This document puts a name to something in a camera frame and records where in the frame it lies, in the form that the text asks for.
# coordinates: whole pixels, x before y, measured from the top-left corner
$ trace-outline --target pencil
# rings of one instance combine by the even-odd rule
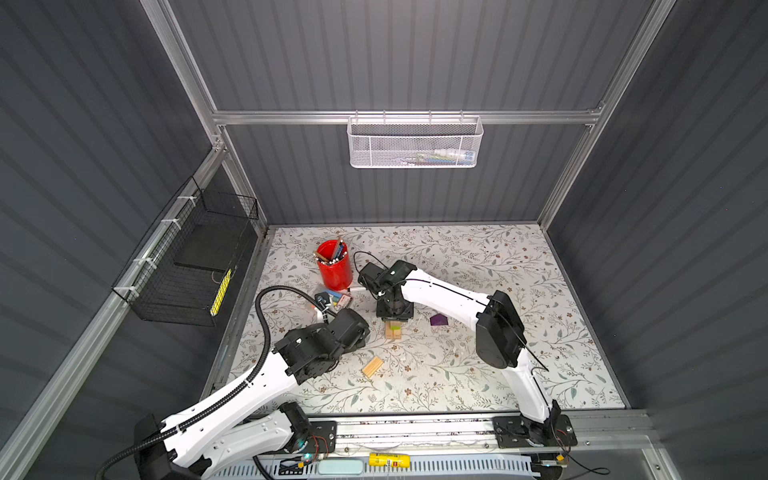
[[[333,257],[336,258],[338,255],[337,251],[339,251],[339,245],[341,245],[341,235],[339,235],[339,239],[336,241],[336,246],[333,248]]]

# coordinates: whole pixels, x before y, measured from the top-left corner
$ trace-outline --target black cable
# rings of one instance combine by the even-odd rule
[[[261,350],[261,355],[259,356],[259,360],[256,362],[256,365],[253,367],[253,370],[251,370],[251,373],[246,377],[244,381],[242,381],[241,384],[236,386],[231,392],[227,393],[224,397],[222,397],[218,402],[214,403],[207,409],[203,410],[202,412],[198,413],[197,415],[193,416],[192,418],[185,420],[184,422],[180,423],[179,425],[176,425],[175,429],[170,429],[162,433],[158,433],[156,435],[152,435],[148,439],[145,439],[142,442],[139,442],[131,447],[128,447],[127,449],[123,450],[122,452],[119,452],[116,455],[112,455],[106,462],[104,462],[101,467],[96,471],[96,480],[102,480],[104,478],[104,475],[107,473],[107,470],[112,467],[112,465],[118,463],[120,460],[127,458],[131,455],[133,455],[136,452],[140,452],[141,450],[144,450],[146,448],[151,447],[152,445],[156,445],[165,439],[168,439],[172,437],[173,435],[176,435],[178,432],[185,432],[189,427],[194,425],[195,423],[199,422],[200,420],[204,419],[205,417],[209,416],[211,413],[216,412],[218,409],[220,409],[222,406],[224,406],[227,402],[229,402],[231,399],[233,399],[238,393],[245,390],[245,388],[253,381],[253,379],[256,378],[256,376],[259,374],[259,371],[261,370],[261,367],[264,366],[264,363],[266,362],[266,358],[270,354],[270,344],[272,342],[272,336],[270,334],[270,326],[267,324],[266,319],[264,318],[264,313],[261,311],[261,300],[264,297],[265,294],[269,292],[273,292],[274,290],[288,290],[290,292],[294,292],[302,297],[304,297],[306,300],[308,300],[310,303],[312,303],[318,310],[322,310],[323,308],[320,307],[320,305],[317,304],[317,302],[312,298],[311,296],[304,293],[302,290],[299,290],[297,288],[294,288],[292,286],[288,285],[273,285],[268,286],[264,290],[261,290],[259,294],[256,296],[256,300],[253,302],[253,306],[256,308],[256,315],[259,317],[259,323],[261,324],[261,330],[264,333],[264,347]],[[335,313],[329,311],[328,312],[332,316],[336,316]]]
[[[378,258],[376,258],[376,255],[374,255],[373,253],[370,253],[370,252],[363,252],[363,251],[361,251],[361,250],[357,250],[355,253],[353,253],[353,254],[352,254],[352,263],[354,263],[354,264],[355,264],[355,270],[357,270],[357,274],[358,274],[358,275],[360,275],[360,269],[359,269],[359,268],[357,268],[357,260],[356,260],[356,258],[357,258],[357,254],[358,254],[358,253],[364,253],[365,255],[370,255],[371,257],[373,257],[373,258],[374,258],[374,260],[376,260],[377,262],[379,262],[379,263],[381,263],[381,264],[382,264],[382,266],[384,267],[384,270],[386,270],[386,269],[388,269],[388,268],[389,268],[388,266],[386,266],[386,265],[384,264],[384,262],[382,262],[381,260],[379,260]]]
[[[564,480],[574,480],[574,478],[580,478],[580,477],[583,477],[584,475],[587,475],[589,473],[594,473],[596,475],[603,475],[603,476],[611,474],[611,469],[608,468],[608,467],[589,468],[589,467],[584,466],[584,464],[579,462],[576,458],[573,458],[571,456],[570,449],[566,450],[563,447],[562,442],[560,441],[560,437],[558,437],[557,432],[554,430],[554,426],[553,425],[549,425],[549,427],[552,430],[552,435],[554,435],[554,437],[558,440],[558,445],[560,446],[560,450],[563,451],[563,455],[567,456],[570,460],[573,460],[576,465],[578,465],[578,466],[582,467],[584,470],[586,470],[586,472],[582,472],[582,473],[580,473],[578,475],[574,475],[572,477],[565,478]]]
[[[257,470],[259,471],[261,476],[265,478],[265,480],[275,480],[275,478],[272,475],[270,475],[269,472],[266,471],[266,468],[264,468],[264,465],[261,465],[261,460],[259,460],[258,455],[253,456],[253,463],[256,464]]]
[[[503,303],[499,302],[498,300],[496,300],[495,298],[493,298],[493,297],[491,297],[491,296],[490,296],[490,297],[488,297],[488,299],[489,299],[489,300],[493,300],[494,302],[496,302],[496,303],[499,303],[500,305],[504,306],[504,304],[503,304]],[[504,317],[504,318],[505,318],[505,319],[506,319],[506,320],[509,322],[509,324],[511,325],[511,324],[512,324],[512,321],[511,321],[511,320],[510,320],[510,319],[509,319],[509,318],[508,318],[506,315],[504,315],[504,311],[503,311],[503,310],[499,310],[499,312],[500,312],[500,314],[501,314],[501,315],[502,315],[502,316],[503,316],[503,317]],[[536,359],[536,361],[538,362],[538,364],[539,364],[539,365],[541,365],[542,369],[544,369],[544,370],[546,370],[547,372],[549,372],[549,369],[547,368],[547,366],[546,366],[546,365],[545,365],[545,364],[544,364],[544,363],[543,363],[541,360],[539,360],[539,359],[538,359],[538,357],[536,356],[536,354],[535,354],[535,353],[533,353],[533,351],[532,351],[531,349],[529,349],[529,348],[528,348],[528,343],[527,343],[527,342],[523,342],[523,339],[522,339],[522,338],[520,338],[520,336],[518,335],[518,333],[517,333],[517,332],[515,332],[515,329],[512,329],[512,333],[514,333],[514,334],[515,334],[515,336],[516,336],[516,337],[518,337],[518,341],[519,341],[520,343],[522,343],[522,344],[523,344],[523,346],[525,347],[525,349],[528,351],[528,353],[530,353],[530,354],[533,356],[533,358],[534,358],[534,359]]]
[[[464,293],[461,293],[461,292],[457,292],[456,290],[454,290],[454,289],[450,289],[450,288],[448,288],[448,287],[447,287],[447,286],[445,286],[445,285],[441,285],[441,284],[439,284],[439,283],[433,283],[433,282],[430,282],[430,281],[428,281],[428,280],[422,280],[422,279],[420,279],[420,278],[407,278],[407,279],[405,279],[405,280],[400,280],[399,282],[395,282],[395,283],[393,283],[393,284],[392,284],[392,286],[391,286],[389,289],[395,288],[395,286],[396,286],[396,285],[399,285],[400,283],[405,283],[405,282],[410,282],[410,281],[416,281],[416,282],[424,282],[424,283],[429,283],[430,285],[434,285],[434,286],[441,286],[442,288],[444,288],[444,289],[448,290],[449,292],[453,292],[453,293],[455,293],[456,295],[461,295],[461,296],[463,296],[464,298],[466,298],[466,299],[469,299],[469,300],[474,300],[475,302],[479,303],[480,305],[483,305],[483,306],[485,306],[485,304],[484,304],[483,302],[481,302],[481,301],[479,301],[479,300],[477,300],[477,299],[474,299],[474,298],[472,298],[472,297],[470,297],[470,296],[468,296],[468,295],[465,295]],[[499,303],[499,304],[500,304],[500,305],[502,305],[502,306],[504,306],[504,304],[503,304],[503,303],[499,302],[498,300],[496,300],[496,299],[495,299],[495,298],[493,298],[492,296],[489,296],[489,297],[488,297],[488,299],[489,299],[489,300],[492,300],[492,301],[494,301],[494,302],[496,302],[496,303]],[[507,316],[505,316],[505,315],[504,315],[504,312],[503,312],[503,310],[499,310],[499,312],[500,312],[500,313],[503,315],[503,317],[504,317],[504,318],[506,318],[506,319],[507,319],[507,321],[508,321],[508,322],[509,322],[509,324],[511,325],[511,324],[512,324],[512,321],[511,321],[511,320],[510,320],[510,319],[509,319]],[[530,353],[530,354],[533,356],[533,358],[536,360],[536,362],[538,362],[538,364],[539,364],[539,365],[541,365],[541,367],[542,367],[544,370],[546,370],[547,372],[549,372],[549,369],[547,368],[547,366],[546,366],[546,365],[545,365],[545,364],[544,364],[544,363],[543,363],[541,360],[539,360],[539,359],[538,359],[538,357],[536,356],[536,354],[535,354],[535,353],[533,353],[533,351],[531,351],[531,349],[529,349],[529,348],[528,348],[528,344],[527,344],[526,342],[523,342],[523,339],[522,339],[522,338],[520,338],[520,336],[518,335],[518,333],[517,333],[517,332],[515,332],[515,329],[514,329],[514,328],[512,329],[512,333],[514,333],[514,334],[515,334],[515,336],[516,336],[516,337],[518,337],[518,341],[520,342],[520,344],[522,344],[522,345],[523,345],[523,347],[525,347],[525,349],[528,351],[528,353]]]
[[[423,279],[420,279],[420,278],[406,278],[406,279],[404,279],[404,280],[400,280],[399,282],[394,282],[394,283],[392,284],[392,286],[391,286],[390,288],[388,288],[388,290],[390,290],[390,289],[393,289],[393,288],[395,288],[396,286],[398,286],[400,283],[405,283],[405,282],[424,282],[424,283],[428,283],[428,284],[430,284],[430,285],[434,285],[434,286],[440,286],[440,287],[442,287],[442,288],[444,288],[444,289],[448,290],[449,292],[453,292],[453,293],[455,293],[456,295],[461,295],[461,296],[463,296],[464,298],[466,298],[466,299],[468,299],[468,300],[472,300],[473,302],[477,302],[477,303],[479,303],[480,305],[483,305],[483,306],[485,306],[485,304],[484,304],[483,302],[481,302],[480,300],[474,299],[474,298],[470,297],[469,295],[465,295],[464,293],[461,293],[461,292],[457,292],[456,290],[454,290],[454,289],[452,289],[452,288],[448,288],[448,287],[447,287],[447,286],[445,286],[445,285],[441,285],[441,284],[439,284],[439,283],[430,282],[429,280],[423,280]]]

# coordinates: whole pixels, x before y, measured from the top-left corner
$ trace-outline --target gray wall panel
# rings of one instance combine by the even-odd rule
[[[0,52],[5,442],[210,143],[138,2],[3,2]],[[28,478],[92,478],[193,402],[222,330],[129,316]]]
[[[678,2],[549,231],[684,478],[768,458],[767,22]]]
[[[343,126],[228,130],[270,222],[535,220],[584,128],[491,125],[478,166],[358,169]]]
[[[172,0],[221,110],[582,109],[649,0]]]

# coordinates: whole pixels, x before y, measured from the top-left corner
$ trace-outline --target purple block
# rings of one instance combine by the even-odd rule
[[[442,313],[438,313],[437,315],[430,316],[429,325],[432,325],[432,326],[448,325],[448,317],[446,317]]]

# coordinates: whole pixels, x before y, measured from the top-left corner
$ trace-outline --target wire basket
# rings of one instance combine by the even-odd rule
[[[457,121],[350,117],[349,163],[354,168],[472,168],[483,128],[479,117]]]
[[[227,292],[242,281],[257,220],[255,198],[198,189],[176,218],[162,220],[151,252],[126,264],[118,279],[140,264],[132,283],[113,290],[143,320],[214,326]]]

